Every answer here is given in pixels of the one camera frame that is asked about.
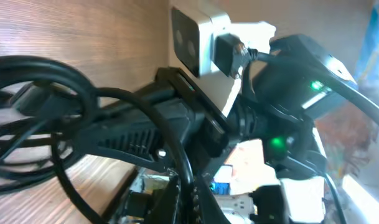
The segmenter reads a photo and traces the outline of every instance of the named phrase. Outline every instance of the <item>fluorescent light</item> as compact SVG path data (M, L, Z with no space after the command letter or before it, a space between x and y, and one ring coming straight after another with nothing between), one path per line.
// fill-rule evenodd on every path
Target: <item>fluorescent light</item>
M344 177L343 189L369 223L379 223L379 203L350 175Z

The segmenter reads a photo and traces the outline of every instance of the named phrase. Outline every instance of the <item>wood grain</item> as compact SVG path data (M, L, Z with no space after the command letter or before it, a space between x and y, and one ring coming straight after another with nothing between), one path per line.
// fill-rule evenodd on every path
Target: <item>wood grain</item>
M167 65L167 28L168 0L0 1L0 56L53 58L78 68L96 86L135 90ZM132 168L87 156L68 174L102 212ZM56 179L0 196L0 223L87 222Z

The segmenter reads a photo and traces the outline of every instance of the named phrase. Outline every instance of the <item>white light strip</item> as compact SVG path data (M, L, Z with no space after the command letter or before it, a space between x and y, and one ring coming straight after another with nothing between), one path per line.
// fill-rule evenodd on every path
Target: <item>white light strip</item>
M379 203L350 175L343 178L343 189L369 223L379 224Z

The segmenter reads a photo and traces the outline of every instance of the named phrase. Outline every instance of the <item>cable connector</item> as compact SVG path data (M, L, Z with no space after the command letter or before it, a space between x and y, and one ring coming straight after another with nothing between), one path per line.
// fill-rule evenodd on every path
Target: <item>cable connector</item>
M239 79L249 63L258 58L256 49L249 49L232 34L220 35L215 40L214 64L228 77Z

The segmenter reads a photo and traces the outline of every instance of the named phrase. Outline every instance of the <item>cable plug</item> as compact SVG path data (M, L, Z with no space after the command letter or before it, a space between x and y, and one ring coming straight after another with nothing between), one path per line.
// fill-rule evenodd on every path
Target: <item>cable plug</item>
M244 69L258 58L256 49L249 49L232 34L219 35L215 40L214 64L228 77L239 79Z

